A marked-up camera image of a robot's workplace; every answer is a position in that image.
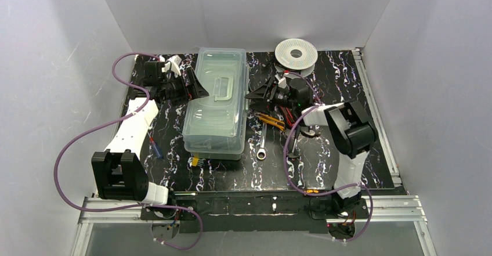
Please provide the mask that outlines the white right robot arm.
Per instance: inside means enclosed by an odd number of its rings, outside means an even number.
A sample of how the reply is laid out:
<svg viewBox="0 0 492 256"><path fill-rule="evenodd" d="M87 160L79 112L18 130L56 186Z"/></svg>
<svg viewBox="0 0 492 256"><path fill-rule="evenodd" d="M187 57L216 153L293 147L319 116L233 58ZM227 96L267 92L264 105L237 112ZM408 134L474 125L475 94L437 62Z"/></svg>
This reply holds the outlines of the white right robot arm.
<svg viewBox="0 0 492 256"><path fill-rule="evenodd" d="M297 186L294 189L305 196L331 196L334 212L349 211L361 199L364 162L379 138L378 131L360 102L323 104L305 77L296 73L293 78L286 78L288 73L270 77L245 98L251 100L252 109L260 113L268 113L272 107L286 109L286 116L292 121L283 147L286 174L289 173L288 159L295 158L292 148L302 128L320 126L329 129L339 152L338 173L332 190L309 193Z"/></svg>

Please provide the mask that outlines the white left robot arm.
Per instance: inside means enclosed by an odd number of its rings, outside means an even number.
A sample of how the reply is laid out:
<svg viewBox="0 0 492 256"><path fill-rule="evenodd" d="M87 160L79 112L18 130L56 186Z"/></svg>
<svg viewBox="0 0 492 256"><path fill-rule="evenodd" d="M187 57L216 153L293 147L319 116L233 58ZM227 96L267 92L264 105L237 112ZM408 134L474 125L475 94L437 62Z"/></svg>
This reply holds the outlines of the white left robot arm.
<svg viewBox="0 0 492 256"><path fill-rule="evenodd" d="M131 91L128 118L121 123L105 150L95 152L91 158L100 198L167 204L169 189L149 181L140 162L140 151L161 102L181 106L209 95L193 70L179 67L181 61L175 55L164 62L144 63L141 86Z"/></svg>

